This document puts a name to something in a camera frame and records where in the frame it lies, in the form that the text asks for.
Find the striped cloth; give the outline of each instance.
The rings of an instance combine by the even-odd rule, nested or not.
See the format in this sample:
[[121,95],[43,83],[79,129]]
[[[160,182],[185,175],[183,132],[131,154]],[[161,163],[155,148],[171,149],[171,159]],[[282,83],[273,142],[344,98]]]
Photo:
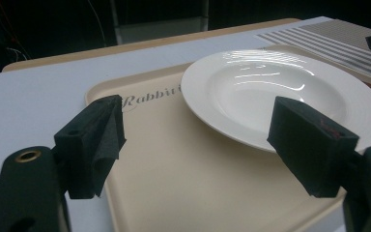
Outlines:
[[269,43],[295,45],[371,76],[368,36],[371,29],[338,19],[258,35]]

